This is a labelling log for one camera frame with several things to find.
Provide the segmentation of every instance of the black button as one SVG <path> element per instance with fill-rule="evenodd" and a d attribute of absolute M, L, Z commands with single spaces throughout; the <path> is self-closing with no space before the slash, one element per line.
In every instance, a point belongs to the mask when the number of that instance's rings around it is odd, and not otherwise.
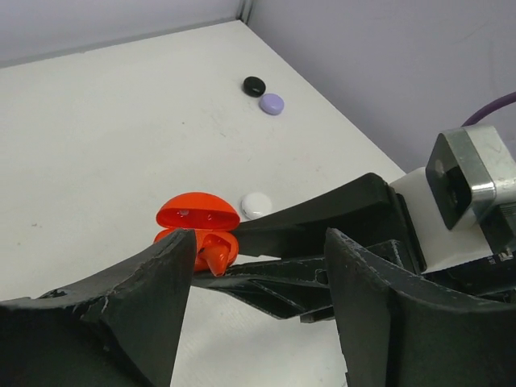
<path fill-rule="evenodd" d="M 247 77 L 243 81 L 243 91 L 251 97 L 259 97 L 265 93 L 265 83 L 257 77 Z"/>

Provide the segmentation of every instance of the orange toy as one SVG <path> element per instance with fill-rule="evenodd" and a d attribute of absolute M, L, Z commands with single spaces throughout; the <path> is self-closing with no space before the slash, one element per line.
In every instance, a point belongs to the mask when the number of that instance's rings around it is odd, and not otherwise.
<path fill-rule="evenodd" d="M 170 199 L 161 207 L 156 221 L 166 227 L 154 239 L 162 239 L 177 228 L 193 228 L 197 238 L 195 271 L 210 270 L 222 276 L 239 253 L 239 243 L 228 231 L 240 224 L 240 217 L 226 201 L 210 193 L 190 192 Z"/>

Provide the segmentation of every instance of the purple button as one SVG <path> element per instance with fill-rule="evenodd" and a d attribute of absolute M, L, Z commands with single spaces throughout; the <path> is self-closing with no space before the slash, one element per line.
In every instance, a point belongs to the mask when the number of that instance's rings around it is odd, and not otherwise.
<path fill-rule="evenodd" d="M 260 107 L 267 114 L 278 115 L 283 111 L 285 103 L 277 94 L 264 94 L 260 100 Z"/>

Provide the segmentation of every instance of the white table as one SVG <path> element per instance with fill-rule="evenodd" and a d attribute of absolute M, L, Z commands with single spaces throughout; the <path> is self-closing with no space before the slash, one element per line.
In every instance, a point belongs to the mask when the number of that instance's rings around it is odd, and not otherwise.
<path fill-rule="evenodd" d="M 283 114 L 241 91 L 249 75 Z M 403 174 L 240 22 L 2 69 L 0 96 L 0 299 L 145 249 L 180 193 L 238 206 L 259 190 L 281 210 L 364 173 Z M 340 387 L 344 370 L 335 322 L 277 321 L 191 289 L 173 386 Z"/>

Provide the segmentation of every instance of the white button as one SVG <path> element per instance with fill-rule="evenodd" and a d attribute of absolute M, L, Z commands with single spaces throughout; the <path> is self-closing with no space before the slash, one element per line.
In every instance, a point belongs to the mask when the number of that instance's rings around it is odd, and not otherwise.
<path fill-rule="evenodd" d="M 269 215 L 273 211 L 273 203 L 266 194 L 253 192 L 242 198 L 240 208 L 246 218 L 253 220 Z"/>

